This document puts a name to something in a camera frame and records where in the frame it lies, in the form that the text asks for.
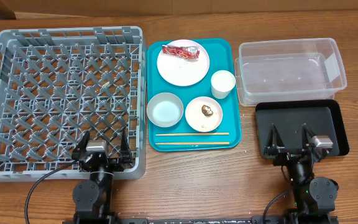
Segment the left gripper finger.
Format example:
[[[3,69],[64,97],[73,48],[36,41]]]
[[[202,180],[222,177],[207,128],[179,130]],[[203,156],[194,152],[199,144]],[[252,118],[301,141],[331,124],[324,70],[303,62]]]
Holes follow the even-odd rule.
[[[121,159],[123,161],[132,161],[133,156],[131,150],[129,148],[129,144],[126,138],[126,132],[122,130],[121,132],[121,144],[120,144],[120,152],[121,152]]]
[[[81,138],[80,142],[77,144],[77,146],[74,148],[71,159],[78,161],[80,160],[81,154],[86,151],[86,146],[90,140],[90,132],[86,131]]]

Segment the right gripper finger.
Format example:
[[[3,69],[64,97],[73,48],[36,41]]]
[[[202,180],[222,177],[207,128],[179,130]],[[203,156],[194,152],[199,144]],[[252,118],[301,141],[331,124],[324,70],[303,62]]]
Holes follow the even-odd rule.
[[[302,148],[303,149],[312,149],[314,147],[313,143],[310,141],[313,139],[315,133],[307,126],[306,123],[301,125],[301,133],[302,133]]]
[[[264,152],[281,152],[284,148],[285,145],[278,133],[276,125],[272,123],[268,132],[268,139],[264,147]]]

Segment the grey-white shallow bowl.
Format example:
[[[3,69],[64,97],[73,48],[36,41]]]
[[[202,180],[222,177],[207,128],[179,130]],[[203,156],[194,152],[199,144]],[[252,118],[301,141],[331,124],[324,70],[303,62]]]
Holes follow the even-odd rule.
[[[150,122],[161,128],[176,125],[182,118],[184,106],[173,93],[159,93],[148,102],[147,116]]]

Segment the brown food scrap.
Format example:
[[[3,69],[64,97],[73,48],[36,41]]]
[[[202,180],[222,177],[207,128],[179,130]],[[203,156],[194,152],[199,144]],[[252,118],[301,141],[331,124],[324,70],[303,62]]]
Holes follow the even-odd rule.
[[[201,112],[208,118],[208,117],[211,117],[214,112],[212,111],[211,107],[208,106],[208,105],[203,105],[201,107]]]

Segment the pink small bowl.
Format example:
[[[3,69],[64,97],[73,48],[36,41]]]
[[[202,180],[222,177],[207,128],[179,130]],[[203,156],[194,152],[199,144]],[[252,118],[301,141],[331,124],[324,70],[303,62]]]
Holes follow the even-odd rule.
[[[201,112],[201,107],[208,105],[211,107],[214,114],[211,117],[206,117]],[[214,99],[207,96],[199,96],[191,100],[185,110],[186,122],[195,131],[207,133],[215,130],[223,120],[223,109],[221,105]]]

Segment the red snack wrapper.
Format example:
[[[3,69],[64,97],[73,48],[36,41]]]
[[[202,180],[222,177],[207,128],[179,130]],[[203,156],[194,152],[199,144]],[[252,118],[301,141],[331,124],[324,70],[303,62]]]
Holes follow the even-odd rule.
[[[200,55],[200,50],[197,46],[177,47],[172,45],[162,45],[162,52],[183,59],[198,59]]]

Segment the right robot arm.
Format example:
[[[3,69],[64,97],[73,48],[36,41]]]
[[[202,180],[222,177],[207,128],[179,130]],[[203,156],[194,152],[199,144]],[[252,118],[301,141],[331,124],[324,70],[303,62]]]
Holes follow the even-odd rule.
[[[336,181],[314,175],[317,162],[325,159],[333,149],[329,136],[316,135],[306,124],[301,126],[300,148],[285,147],[274,124],[270,126],[264,154],[273,156],[273,165],[286,169],[283,176],[289,181],[290,188],[272,199],[266,206],[263,223],[272,223],[267,216],[269,208],[281,197],[292,193],[295,208],[288,209],[278,223],[337,223],[330,215],[335,210],[335,200],[339,185]]]

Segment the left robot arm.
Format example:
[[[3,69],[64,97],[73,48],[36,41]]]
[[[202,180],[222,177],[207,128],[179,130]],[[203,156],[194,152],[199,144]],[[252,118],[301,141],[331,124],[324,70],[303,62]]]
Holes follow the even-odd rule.
[[[124,171],[126,164],[133,162],[125,131],[121,132],[120,150],[119,157],[108,157],[108,143],[92,141],[89,131],[75,147],[71,158],[79,162],[80,169],[89,172],[89,179],[80,182],[73,190],[74,223],[120,222],[116,213],[110,211],[110,204],[114,173]]]

